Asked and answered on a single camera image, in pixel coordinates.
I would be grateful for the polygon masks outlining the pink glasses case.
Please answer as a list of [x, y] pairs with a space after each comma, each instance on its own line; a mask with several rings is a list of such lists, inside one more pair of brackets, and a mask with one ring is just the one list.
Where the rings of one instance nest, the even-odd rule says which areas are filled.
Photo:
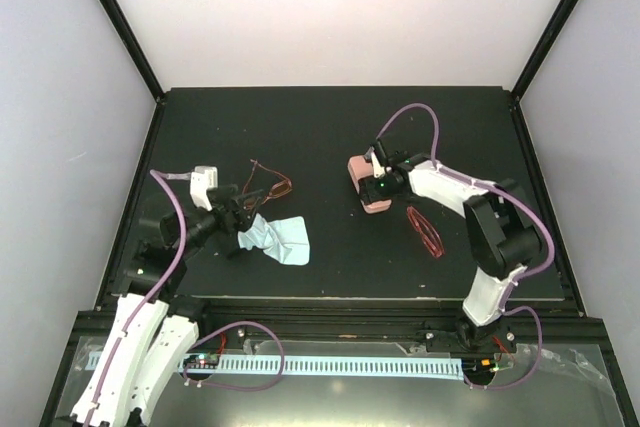
[[[365, 160], [362, 155], [353, 156], [347, 163], [347, 169], [351, 177], [354, 189], [358, 195], [364, 193], [364, 188], [360, 186], [359, 181], [368, 178], [373, 175], [373, 167]], [[367, 214], [377, 214], [389, 210], [392, 201], [382, 200], [371, 203], [366, 203], [363, 199], [360, 199], [363, 210]]]

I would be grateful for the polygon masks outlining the light blue cleaning cloth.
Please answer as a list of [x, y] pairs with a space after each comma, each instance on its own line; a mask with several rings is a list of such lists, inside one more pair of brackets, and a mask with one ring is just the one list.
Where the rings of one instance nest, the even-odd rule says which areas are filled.
[[309, 263], [310, 242], [302, 216], [267, 221], [257, 214], [245, 233], [254, 243], [254, 248], [282, 265], [304, 266]]

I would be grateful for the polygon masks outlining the red sunglasses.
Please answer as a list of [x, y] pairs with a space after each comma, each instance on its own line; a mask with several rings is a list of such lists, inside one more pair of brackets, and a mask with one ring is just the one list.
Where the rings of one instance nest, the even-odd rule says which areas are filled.
[[444, 245], [432, 224], [414, 206], [407, 207], [406, 215], [430, 255], [436, 259], [442, 257], [445, 253]]

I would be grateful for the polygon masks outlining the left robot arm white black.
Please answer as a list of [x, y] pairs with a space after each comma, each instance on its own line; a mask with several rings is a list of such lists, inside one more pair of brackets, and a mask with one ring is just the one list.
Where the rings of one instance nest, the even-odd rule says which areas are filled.
[[136, 244], [115, 285], [115, 318], [98, 364], [71, 410], [75, 426], [147, 426], [169, 378], [193, 346], [207, 344], [215, 323], [206, 300], [180, 296], [187, 261], [213, 241], [222, 254], [240, 250], [261, 190], [236, 185], [190, 187], [181, 205], [166, 182], [165, 199], [142, 207]]

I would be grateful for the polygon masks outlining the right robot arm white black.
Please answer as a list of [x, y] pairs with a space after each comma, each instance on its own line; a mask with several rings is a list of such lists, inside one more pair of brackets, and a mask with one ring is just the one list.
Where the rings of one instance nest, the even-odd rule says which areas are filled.
[[466, 350], [479, 349], [498, 329], [530, 262], [542, 252], [553, 260], [549, 231], [519, 197], [522, 190], [513, 181], [479, 180], [422, 154], [383, 165], [371, 152], [350, 158], [347, 169], [368, 214], [388, 210], [396, 198], [413, 196], [464, 219], [476, 273], [454, 335]]

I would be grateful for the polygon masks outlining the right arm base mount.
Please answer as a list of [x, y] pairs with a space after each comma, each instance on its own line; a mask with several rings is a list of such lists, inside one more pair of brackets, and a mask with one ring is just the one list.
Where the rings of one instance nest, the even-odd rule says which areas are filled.
[[513, 353], [510, 326], [497, 320], [478, 327], [466, 318], [435, 318], [424, 322], [422, 335], [428, 347], [450, 353]]

